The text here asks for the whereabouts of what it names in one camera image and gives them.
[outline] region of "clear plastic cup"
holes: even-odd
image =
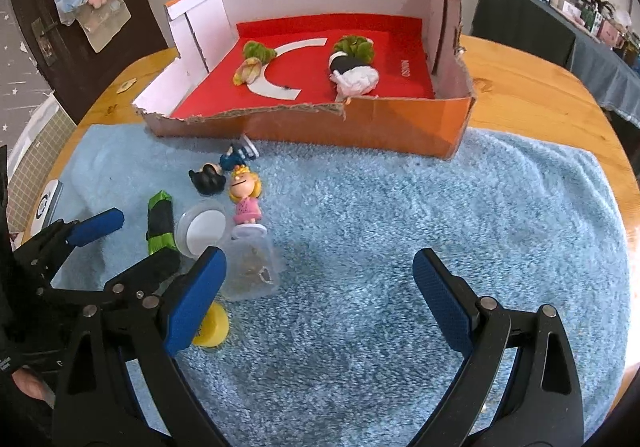
[[[226,256],[226,277],[220,295],[229,301],[258,299],[280,287],[281,258],[267,229],[260,224],[238,225],[220,247]]]
[[[207,247],[230,239],[234,222],[225,207],[213,199],[193,205],[175,227],[175,244],[182,255],[197,259]]]

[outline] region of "green plush toy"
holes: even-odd
[[[245,59],[258,58],[262,64],[268,64],[276,58],[276,50],[267,48],[261,42],[256,41],[249,41],[245,44],[244,48],[242,48],[242,54]]]
[[[365,64],[371,64],[376,55],[373,42],[359,35],[345,35],[334,45],[334,52],[345,52],[350,57],[360,59]]]

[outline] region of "red felt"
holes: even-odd
[[[369,95],[434,98],[421,31],[420,19],[375,14],[324,14],[238,24],[238,42],[174,110],[171,118],[209,117],[233,109],[333,102],[335,85],[328,78],[328,59],[334,44],[347,34],[368,37],[374,42],[376,56],[372,65],[380,73],[380,82]],[[268,81],[301,90],[295,100],[261,96],[245,85],[235,86],[232,82],[236,69],[244,60],[242,48],[249,40],[276,48],[290,42],[325,37],[324,46],[286,52],[271,61],[266,69]]]

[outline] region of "yellow hair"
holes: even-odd
[[[257,198],[258,196],[260,196],[260,193],[262,192],[262,182],[260,181],[260,176],[258,176],[257,173],[255,172],[251,172],[249,170],[249,167],[247,167],[246,165],[236,165],[233,171],[231,172],[231,179],[233,180],[233,178],[245,172],[248,172],[249,174],[251,174],[251,178],[253,178],[255,182],[254,190],[251,191],[251,194],[249,194],[249,197]],[[231,198],[231,201],[233,201],[234,203],[238,203],[242,199],[242,198],[239,198],[238,196],[234,196],[231,193],[231,189],[229,189],[229,197]]]

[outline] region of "blue towel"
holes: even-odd
[[[148,199],[169,192],[177,221],[201,199],[188,170],[216,160],[225,146],[158,139],[141,125],[92,127],[61,176],[55,217],[115,206],[126,221],[76,250],[58,286],[100,289],[145,257]],[[622,377],[630,294],[622,221],[590,153],[473,129],[449,162],[304,144],[259,149],[253,169],[286,264],[282,286],[269,298],[223,302],[227,340],[177,357],[232,445],[404,447],[411,440],[462,361],[412,279],[412,258],[423,247],[478,295],[524,311],[558,308],[586,435],[604,420]],[[226,194],[218,199],[233,210]],[[513,353],[478,427],[495,412]],[[148,394],[140,398],[152,408]]]

